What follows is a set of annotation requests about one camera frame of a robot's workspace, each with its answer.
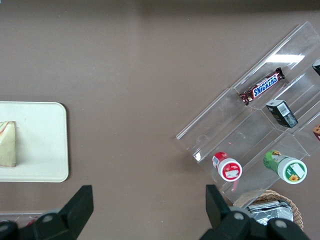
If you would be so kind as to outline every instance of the white tray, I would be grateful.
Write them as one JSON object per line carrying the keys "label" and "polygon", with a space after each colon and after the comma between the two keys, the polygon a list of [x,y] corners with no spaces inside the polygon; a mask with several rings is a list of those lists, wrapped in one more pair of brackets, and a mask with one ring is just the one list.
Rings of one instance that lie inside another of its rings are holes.
{"label": "white tray", "polygon": [[67,179],[66,109],[57,102],[0,101],[0,122],[15,121],[16,167],[0,167],[0,182]]}

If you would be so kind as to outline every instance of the foil package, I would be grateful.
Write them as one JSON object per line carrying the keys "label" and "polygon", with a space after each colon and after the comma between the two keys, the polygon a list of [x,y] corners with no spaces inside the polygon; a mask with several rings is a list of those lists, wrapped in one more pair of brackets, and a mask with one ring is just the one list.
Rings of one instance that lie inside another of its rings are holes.
{"label": "foil package", "polygon": [[287,219],[294,221],[294,214],[288,202],[283,199],[267,203],[250,205],[246,208],[253,218],[262,225],[267,225],[270,219]]}

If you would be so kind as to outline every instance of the candy bar wrapper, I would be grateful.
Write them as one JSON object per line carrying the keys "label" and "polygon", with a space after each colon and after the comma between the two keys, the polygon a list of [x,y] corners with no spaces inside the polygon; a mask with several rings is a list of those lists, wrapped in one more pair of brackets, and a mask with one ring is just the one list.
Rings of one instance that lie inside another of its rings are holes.
{"label": "candy bar wrapper", "polygon": [[313,134],[315,135],[316,139],[318,139],[320,141],[320,124],[318,124],[317,126],[315,126],[313,129]]}
{"label": "candy bar wrapper", "polygon": [[245,105],[248,105],[255,98],[263,94],[265,91],[273,87],[280,80],[284,79],[285,76],[282,73],[280,67],[278,67],[272,74],[264,77],[262,80],[257,82],[248,91],[239,94],[240,98],[243,100]]}

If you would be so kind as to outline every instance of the jar label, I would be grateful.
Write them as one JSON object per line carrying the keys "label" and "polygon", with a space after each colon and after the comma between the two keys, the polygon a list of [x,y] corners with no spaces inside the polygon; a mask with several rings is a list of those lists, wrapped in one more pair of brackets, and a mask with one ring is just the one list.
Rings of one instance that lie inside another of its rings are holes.
{"label": "jar label", "polygon": [[241,167],[231,162],[223,167],[222,174],[228,180],[236,179],[241,174]]}
{"label": "jar label", "polygon": [[221,161],[227,159],[229,157],[228,154],[226,154],[225,152],[223,151],[220,151],[220,152],[217,152],[213,158],[212,158],[212,164],[213,166],[218,169],[219,167],[219,164],[221,163]]}
{"label": "jar label", "polygon": [[263,164],[266,168],[273,170],[278,174],[278,166],[284,159],[290,158],[289,156],[281,155],[277,150],[268,151],[263,159]]}
{"label": "jar label", "polygon": [[285,178],[290,182],[298,182],[305,174],[305,167],[298,162],[289,165],[285,170]]}

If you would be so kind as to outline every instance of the red-capped jar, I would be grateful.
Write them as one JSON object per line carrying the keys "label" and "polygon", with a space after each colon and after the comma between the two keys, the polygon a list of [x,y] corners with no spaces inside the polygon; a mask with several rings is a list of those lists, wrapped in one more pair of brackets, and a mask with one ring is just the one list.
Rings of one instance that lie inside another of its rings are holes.
{"label": "red-capped jar", "polygon": [[217,152],[212,158],[213,166],[219,175],[227,182],[234,182],[241,177],[242,167],[235,159],[230,158],[225,152]]}

